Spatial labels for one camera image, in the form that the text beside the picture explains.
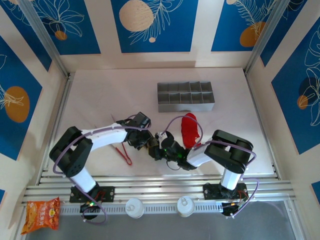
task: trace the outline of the metal rail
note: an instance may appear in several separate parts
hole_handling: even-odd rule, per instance
[[[38,186],[28,186],[22,200],[48,201],[60,197],[62,202],[70,204],[70,187],[68,179],[62,177],[49,178],[47,183]],[[168,177],[96,177],[101,186],[114,186],[114,203],[125,203],[130,198],[139,198],[144,203],[176,203],[185,195],[196,201],[205,201],[203,185],[206,183],[218,184],[217,176],[168,176]],[[256,187],[254,180],[245,180],[249,195]],[[260,186],[255,194],[256,201],[283,201],[296,199],[290,181],[275,178],[261,178]],[[224,199],[212,202],[225,202]]]

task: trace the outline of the blue decorative panel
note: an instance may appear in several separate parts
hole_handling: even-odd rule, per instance
[[[320,143],[320,18],[272,81],[299,154]]]
[[[264,66],[268,64],[272,55],[277,50],[277,47],[281,43],[282,39],[284,39],[285,35],[296,20],[298,14],[300,13],[306,2],[307,0],[291,0],[289,2],[280,21],[276,25],[269,41],[265,45],[260,55]]]
[[[14,0],[0,0],[0,5],[2,6],[3,10],[9,16],[15,27],[19,30],[24,40],[28,43],[44,68],[48,71],[52,60],[38,39],[37,35],[31,28],[29,22],[21,12],[19,6],[14,3],[16,3]]]
[[[211,51],[251,51],[275,3],[273,0],[225,0]]]
[[[0,1],[28,44],[38,47],[36,34],[13,2]],[[61,55],[100,54],[84,0],[34,0],[32,5]]]
[[[189,52],[198,0],[111,0],[122,53]]]
[[[17,160],[42,87],[0,37],[0,153]]]
[[[0,189],[0,205],[1,205],[1,202],[2,202],[2,199],[4,198],[5,196],[5,191]]]
[[[320,181],[312,183],[311,185],[312,185],[314,194],[316,196],[316,199],[318,200],[318,202],[320,204]]]

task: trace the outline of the white container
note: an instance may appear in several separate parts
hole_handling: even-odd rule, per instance
[[[125,204],[125,212],[130,217],[138,219],[145,213],[144,204],[138,198],[130,198]]]
[[[195,211],[195,203],[189,196],[180,197],[177,204],[177,210],[181,217],[189,217]]]

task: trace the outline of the wall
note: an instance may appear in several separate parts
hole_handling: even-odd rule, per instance
[[[14,214],[15,206],[19,204],[26,185],[40,167],[44,146],[48,141],[47,127],[57,94],[64,85],[62,84],[64,79],[54,64],[49,71],[44,68],[2,8],[0,8],[0,22],[0,36],[42,86],[17,160],[0,154],[0,189],[5,190],[0,205],[0,239],[9,239],[19,219],[15,218],[19,216]]]
[[[311,239],[320,235],[320,206],[311,188],[311,183],[320,180],[320,145],[298,153],[271,82],[319,17],[320,2],[308,0],[266,67],[259,59],[248,75],[282,178],[291,180]],[[289,89],[287,92],[298,95]]]
[[[250,51],[211,52],[224,0],[199,0],[190,52],[121,53],[111,1],[86,0],[101,54],[63,55],[76,69],[244,67]]]

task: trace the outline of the snack bag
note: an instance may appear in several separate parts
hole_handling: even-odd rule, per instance
[[[28,234],[40,228],[58,230],[60,213],[59,197],[50,201],[28,201],[25,224],[21,234]]]

